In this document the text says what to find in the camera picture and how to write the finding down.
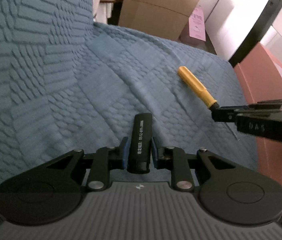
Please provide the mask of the black marker pen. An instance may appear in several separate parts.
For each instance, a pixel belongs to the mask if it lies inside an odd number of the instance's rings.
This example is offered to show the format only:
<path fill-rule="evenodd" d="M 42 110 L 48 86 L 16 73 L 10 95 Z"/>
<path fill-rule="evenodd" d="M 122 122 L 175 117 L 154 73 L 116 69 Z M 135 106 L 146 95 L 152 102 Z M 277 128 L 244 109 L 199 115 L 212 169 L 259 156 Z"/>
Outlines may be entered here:
<path fill-rule="evenodd" d="M 129 149 L 127 171 L 132 174 L 149 173 L 151 162 L 152 114 L 135 115 Z"/>

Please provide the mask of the yellow handle screwdriver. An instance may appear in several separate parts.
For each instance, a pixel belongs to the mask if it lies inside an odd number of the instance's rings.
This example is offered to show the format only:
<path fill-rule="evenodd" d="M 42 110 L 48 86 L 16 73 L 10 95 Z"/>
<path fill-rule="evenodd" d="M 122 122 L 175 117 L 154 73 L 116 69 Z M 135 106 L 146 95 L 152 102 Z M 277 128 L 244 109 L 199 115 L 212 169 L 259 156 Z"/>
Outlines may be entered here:
<path fill-rule="evenodd" d="M 208 92 L 207 88 L 197 79 L 196 76 L 185 66 L 180 66 L 177 70 L 183 82 L 197 95 L 206 107 L 212 112 L 219 109 L 217 100 Z"/>

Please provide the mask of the pink cardboard box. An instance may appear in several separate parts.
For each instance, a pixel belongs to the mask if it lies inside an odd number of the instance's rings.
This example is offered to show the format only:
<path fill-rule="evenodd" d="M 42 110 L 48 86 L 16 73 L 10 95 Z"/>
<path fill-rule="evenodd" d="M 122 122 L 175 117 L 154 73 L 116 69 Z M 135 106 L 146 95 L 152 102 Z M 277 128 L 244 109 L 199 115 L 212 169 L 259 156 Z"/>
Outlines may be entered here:
<path fill-rule="evenodd" d="M 258 43 L 236 66 L 247 103 L 282 99 L 282 63 Z M 258 171 L 282 185 L 282 143 L 256 138 Z"/>

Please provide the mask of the blue textured sofa chair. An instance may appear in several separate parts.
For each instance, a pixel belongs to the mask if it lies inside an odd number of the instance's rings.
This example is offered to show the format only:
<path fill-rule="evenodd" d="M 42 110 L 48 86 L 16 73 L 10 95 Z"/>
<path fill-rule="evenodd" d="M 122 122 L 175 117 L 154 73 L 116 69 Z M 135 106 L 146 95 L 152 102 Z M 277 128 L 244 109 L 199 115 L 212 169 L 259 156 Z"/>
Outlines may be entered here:
<path fill-rule="evenodd" d="M 206 147 L 257 169 L 256 141 L 214 122 L 177 75 L 186 66 L 222 106 L 245 98 L 218 56 L 95 23 L 92 0 L 0 0 L 0 183 L 75 148 L 116 146 L 152 113 L 163 145 Z"/>

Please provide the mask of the pink paper tag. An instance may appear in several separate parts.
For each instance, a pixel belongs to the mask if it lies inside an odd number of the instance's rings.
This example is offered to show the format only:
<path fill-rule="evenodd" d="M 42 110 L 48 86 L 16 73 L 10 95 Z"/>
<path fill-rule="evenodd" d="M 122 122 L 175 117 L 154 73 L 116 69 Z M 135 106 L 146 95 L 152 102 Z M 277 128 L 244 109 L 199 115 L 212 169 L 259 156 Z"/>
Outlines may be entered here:
<path fill-rule="evenodd" d="M 189 37 L 206 41 L 204 13 L 200 6 L 195 7 L 189 17 Z"/>

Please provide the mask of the wooden drawer cabinet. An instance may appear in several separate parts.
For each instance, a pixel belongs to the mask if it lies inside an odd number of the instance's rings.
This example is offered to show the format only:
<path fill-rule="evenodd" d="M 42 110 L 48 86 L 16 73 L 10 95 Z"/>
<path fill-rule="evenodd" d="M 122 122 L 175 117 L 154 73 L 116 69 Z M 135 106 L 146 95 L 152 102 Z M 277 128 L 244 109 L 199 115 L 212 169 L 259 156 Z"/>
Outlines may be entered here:
<path fill-rule="evenodd" d="M 123 0 L 118 25 L 177 40 L 199 0 Z"/>

